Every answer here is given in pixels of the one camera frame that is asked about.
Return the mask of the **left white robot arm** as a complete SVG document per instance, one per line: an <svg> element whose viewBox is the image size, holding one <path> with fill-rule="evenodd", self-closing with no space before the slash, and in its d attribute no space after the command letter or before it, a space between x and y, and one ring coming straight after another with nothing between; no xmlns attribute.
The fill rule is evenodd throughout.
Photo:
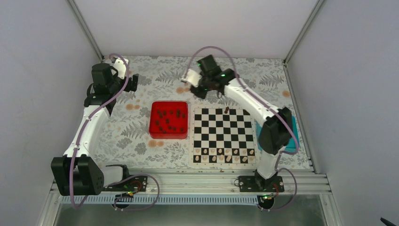
<svg viewBox="0 0 399 226"><path fill-rule="evenodd" d="M99 195L104 186L113 184L118 190L130 187L131 177L125 166L100 167L93 159L100 135L122 92L136 91L138 75L129 78L128 60L92 66L93 82L84 100L79 129L61 157L53 158L51 169L62 196Z"/></svg>

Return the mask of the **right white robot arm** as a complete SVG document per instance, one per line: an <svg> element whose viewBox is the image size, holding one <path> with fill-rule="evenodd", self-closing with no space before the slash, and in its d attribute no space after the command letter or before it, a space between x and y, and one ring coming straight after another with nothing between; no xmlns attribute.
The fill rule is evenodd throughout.
<svg viewBox="0 0 399 226"><path fill-rule="evenodd" d="M299 147L292 112L287 107L272 105L255 93L238 75L236 67L222 70L212 55L198 60L197 65L200 72L188 67L181 79L189 83L192 94L204 99L208 92L216 90L241 105L261 126L257 141L262 154L254 177L256 188L266 192L280 171L278 163L290 140Z"/></svg>

